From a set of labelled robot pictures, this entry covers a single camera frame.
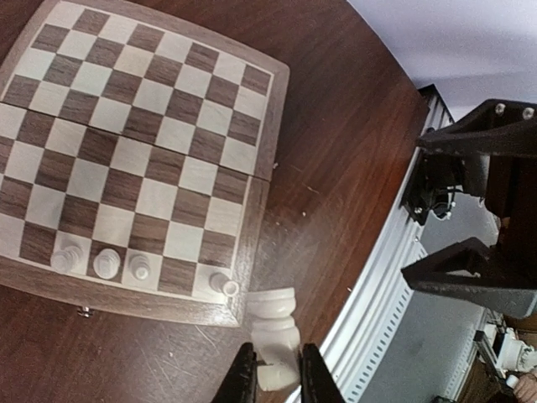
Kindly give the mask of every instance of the brown square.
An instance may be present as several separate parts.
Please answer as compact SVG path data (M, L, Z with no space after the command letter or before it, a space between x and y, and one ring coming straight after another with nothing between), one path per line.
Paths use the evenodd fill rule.
M185 63L197 69L212 73L218 60L218 52L201 44L193 44L186 56Z
M114 101L132 104L141 82L142 77L114 70L108 79L102 96Z
M3 98L5 103L16 107L28 108L34 99L35 92L39 86L39 81L28 77L15 76L6 95Z
M196 276L196 263L164 258L160 270L159 291L191 295Z
M204 231L201 242L200 263L211 266L232 267L235 237L223 233Z
M82 31L87 34L99 35L104 24L107 23L109 15L98 13L97 11L84 10L84 13L78 18L73 29Z
M244 76L242 76L242 86L245 86L247 89L258 92L261 95L267 95L269 90L270 75L252 67L250 65L246 66L244 70Z
M155 52L163 36L164 32L158 29L138 24L131 38L128 40L128 44L148 50L149 52Z
M55 240L55 229L25 222L19 256L36 263L49 265Z
M131 139L154 144L163 115L133 107L128 115L123 135Z
M67 28L45 24L35 39L32 47L56 53L69 33Z
M87 128L78 158L109 166L116 149L117 136L96 128Z
M6 170L13 143L14 141L11 139L0 137L0 174L3 174Z
M141 176L111 168L108 171L101 202L133 212L142 187L142 179Z
M224 107L234 107L237 99L238 85L223 78L213 76L207 89L206 99L220 103Z
M195 191L179 188L175 199L172 221L203 228L211 198Z
M70 86L75 80L76 73L81 68L82 60L73 59L72 57L56 55L44 80L54 82L60 86Z
M177 186L184 163L185 156L183 154L153 147L145 177Z
M244 113L233 111L232 121L229 125L227 137L255 145L258 143L259 128L261 121Z
M86 61L96 65L104 65L105 67L114 67L122 50L122 44L97 38L89 55L86 57Z
M29 183L4 177L0 190L0 212L24 220L31 193L32 185Z
M157 81L165 86L174 86L181 71L181 66L182 64L178 61L155 55L145 73L145 78Z
M60 118L87 125L98 100L99 98L93 95L70 90L61 108Z
M49 138L54 118L43 113L27 111L23 124L18 131L17 140L44 147Z
M226 138L203 128L196 128L188 155L200 160L220 164Z
M99 203L66 195L59 230L91 238Z
M203 99L187 92L174 90L169 100L166 116L182 122L196 124Z
M168 220L136 214L128 247L151 254L162 254L168 225Z
M57 191L67 191L74 163L74 157L46 149L43 153L35 183Z
M242 204L247 183L248 175L219 166L212 195L230 202Z
M121 246L117 245L111 245L109 243L104 243L101 241L92 240L91 241L91 250L90 250L90 259L88 261L87 265L87 272L86 275L93 277L95 279L101 279L93 269L93 260L98 256L100 252L102 252L104 249L113 249L119 254L119 259L121 261L121 264L119 265L119 270L117 271L117 275L107 281L112 281L114 283L121 282L121 278L123 277L123 262L125 261L125 257L127 256L127 248L122 248Z

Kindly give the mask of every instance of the white wall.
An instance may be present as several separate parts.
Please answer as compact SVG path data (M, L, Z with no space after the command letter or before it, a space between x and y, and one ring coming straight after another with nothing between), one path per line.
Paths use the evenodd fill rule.
M537 102L536 0L349 1L455 119L491 97Z

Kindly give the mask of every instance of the checkered pattern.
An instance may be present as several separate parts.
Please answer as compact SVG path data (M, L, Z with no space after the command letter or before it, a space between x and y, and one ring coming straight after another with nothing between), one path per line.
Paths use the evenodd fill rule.
M60 2L3 101L252 175L272 80L185 36Z
M112 248L123 266L109 284L188 296L196 273L231 273L248 175L4 103L0 121L1 255L48 266L76 244L76 274L96 277L93 259ZM137 254L144 281L128 270Z

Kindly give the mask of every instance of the folding chessboard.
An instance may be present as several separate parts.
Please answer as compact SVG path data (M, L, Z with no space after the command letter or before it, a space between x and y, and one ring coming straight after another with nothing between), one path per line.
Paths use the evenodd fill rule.
M0 69L0 284L105 311L236 326L289 69L118 0L46 0ZM50 256L81 248L66 275ZM93 269L103 249L122 264ZM150 263L138 280L134 256ZM241 285L213 290L223 273Z

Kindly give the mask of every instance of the white square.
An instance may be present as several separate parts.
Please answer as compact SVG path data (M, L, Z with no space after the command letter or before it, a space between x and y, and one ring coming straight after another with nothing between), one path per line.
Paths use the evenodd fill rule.
M155 53L184 63L191 46L192 40L185 36L164 32L164 36L160 40L159 47Z
M203 228L170 222L164 245L164 256L197 262L200 257L202 239Z
M15 140L18 131L23 124L26 110L20 107L12 107L6 103L0 103L0 136Z
M145 280L138 280L136 277L134 277L133 272L129 267L131 259L136 256L145 256L149 261L149 276ZM158 254L150 254L148 252L141 252L135 249L127 249L127 255L123 265L121 284L127 287L156 291L159 288L162 259L162 256Z
M17 258L23 240L24 220L0 214L0 255Z
M144 178L138 196L136 212L151 217L170 220L174 211L177 186Z
M26 221L43 227L58 229L65 193L40 185L34 185L26 211Z
M237 99L235 99L234 109L252 118L263 120L266 101L267 98L265 96L240 86L238 88Z
M35 92L34 99L30 103L30 109L58 116L68 94L69 87L42 81Z
M196 69L191 65L183 65L179 76L177 77L177 81L175 82L175 88L204 98L207 94L207 88L209 88L210 82L211 73Z
M227 298L222 293L216 292L211 288L211 277L218 273L222 273L230 278L232 276L232 271L229 269L198 263L196 265L194 285L192 286L192 296L216 304L226 303Z
M45 22L57 27L72 29L83 11L84 6L79 4L58 2L50 14L47 15Z
M99 37L119 44L126 44L137 25L132 19L112 14L102 27Z
M225 136L229 131L232 115L233 110L229 107L205 99L196 126Z
M58 55L85 60L97 37L80 31L70 31L58 49Z
M99 205L93 239L117 246L128 246L133 229L134 212L122 208Z
M241 213L242 206L240 204L212 197L209 201L205 229L236 237L241 222Z
M112 69L84 62L70 87L73 90L100 97L111 74Z
M85 133L86 126L57 118L54 120L45 148L76 157Z
M126 45L117 59L114 70L124 71L134 76L143 77L153 59L153 53Z
M150 155L151 146L149 144L120 137L110 167L133 175L144 176Z
M108 167L85 160L75 160L67 194L99 202L108 177Z
M151 80L142 80L133 105L164 115L174 89Z
M240 84L245 70L246 63L235 56L221 52L216 61L213 74L235 84Z
M44 149L31 144L15 141L11 148L5 176L34 183Z
M77 246L82 250L82 258L78 261L78 264L71 270L69 275L86 275L87 264L90 260L91 252L91 239L84 238L72 233L62 233L58 231L56 233L56 240L54 244L54 252L65 249L70 246Z
M155 141L159 147L188 154L196 126L164 116Z
M218 167L208 162L186 157L179 179L179 186L206 195L212 194Z
M101 97L91 116L90 126L113 133L121 133L125 128L130 112L130 105Z
M258 151L254 146L228 137L224 144L220 165L253 175L257 157Z
M35 80L43 80L54 58L54 53L27 48L15 69L15 74L34 78Z

